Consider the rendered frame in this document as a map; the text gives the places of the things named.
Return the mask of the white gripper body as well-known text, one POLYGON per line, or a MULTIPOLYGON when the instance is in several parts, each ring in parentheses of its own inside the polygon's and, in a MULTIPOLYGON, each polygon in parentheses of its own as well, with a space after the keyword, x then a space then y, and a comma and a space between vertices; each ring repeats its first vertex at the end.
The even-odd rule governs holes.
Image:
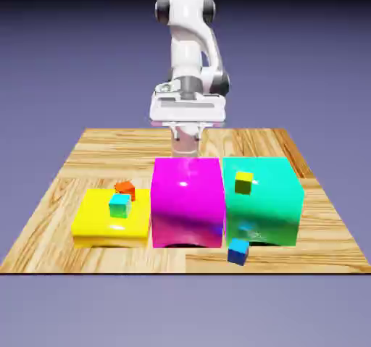
POLYGON ((195 99, 181 99, 179 92, 153 93, 149 117, 153 122, 223 123, 226 118, 224 96, 195 93, 195 99))

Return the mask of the small yellow cube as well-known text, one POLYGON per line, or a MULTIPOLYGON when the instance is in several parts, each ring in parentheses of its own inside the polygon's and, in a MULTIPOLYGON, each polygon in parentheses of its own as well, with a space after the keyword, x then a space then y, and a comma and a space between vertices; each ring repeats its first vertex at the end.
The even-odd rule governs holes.
POLYGON ((235 193, 249 195, 254 180, 254 174, 250 172, 237 171, 235 174, 235 193))

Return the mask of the small orange cube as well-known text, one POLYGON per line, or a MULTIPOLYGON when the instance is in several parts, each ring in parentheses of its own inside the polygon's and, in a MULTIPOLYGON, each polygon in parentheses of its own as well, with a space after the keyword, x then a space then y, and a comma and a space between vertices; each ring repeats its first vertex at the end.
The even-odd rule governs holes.
POLYGON ((114 189, 116 193, 129 195, 130 200, 135 201, 136 188, 129 180, 124 180, 124 181, 116 183, 114 185, 114 189))

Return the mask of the small cyan cube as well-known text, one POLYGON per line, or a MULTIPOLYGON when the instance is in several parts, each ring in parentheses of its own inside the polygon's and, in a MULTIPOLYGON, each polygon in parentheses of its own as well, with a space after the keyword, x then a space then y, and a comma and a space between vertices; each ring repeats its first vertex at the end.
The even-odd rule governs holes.
POLYGON ((131 195, 115 193, 109 201, 109 213, 111 217, 126 219, 131 209, 131 195))

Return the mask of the small blue cube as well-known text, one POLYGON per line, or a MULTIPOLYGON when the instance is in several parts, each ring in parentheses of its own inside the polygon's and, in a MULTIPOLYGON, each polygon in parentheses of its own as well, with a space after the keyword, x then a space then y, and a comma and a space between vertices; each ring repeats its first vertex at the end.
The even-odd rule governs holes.
POLYGON ((227 260, 231 263, 243 266, 249 255, 250 243, 241 238, 233 238, 228 246, 227 260))

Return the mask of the large magenta box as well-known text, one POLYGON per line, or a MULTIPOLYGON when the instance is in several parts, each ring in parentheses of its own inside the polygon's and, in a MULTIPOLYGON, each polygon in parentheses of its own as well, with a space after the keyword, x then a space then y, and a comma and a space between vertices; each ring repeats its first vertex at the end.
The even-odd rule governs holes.
POLYGON ((218 158, 156 158, 150 194, 153 247, 221 247, 225 192, 218 158))

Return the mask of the large teal box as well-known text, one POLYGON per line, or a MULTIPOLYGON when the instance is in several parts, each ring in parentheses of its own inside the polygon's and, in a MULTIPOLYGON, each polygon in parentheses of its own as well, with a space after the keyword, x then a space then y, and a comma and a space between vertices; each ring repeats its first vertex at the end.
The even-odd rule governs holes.
POLYGON ((285 157, 225 157, 222 160, 226 203, 226 242, 295 246, 304 189, 285 157), (235 192, 238 172, 253 175, 251 192, 235 192))

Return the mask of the large yellow box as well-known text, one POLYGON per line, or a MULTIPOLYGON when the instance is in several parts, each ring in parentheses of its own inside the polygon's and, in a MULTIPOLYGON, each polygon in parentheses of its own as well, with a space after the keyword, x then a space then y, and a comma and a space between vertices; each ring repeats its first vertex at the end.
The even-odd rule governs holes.
POLYGON ((111 206, 122 198, 113 189, 88 189, 71 225, 78 248, 145 247, 150 228, 150 190, 137 189, 127 217, 113 217, 111 206))

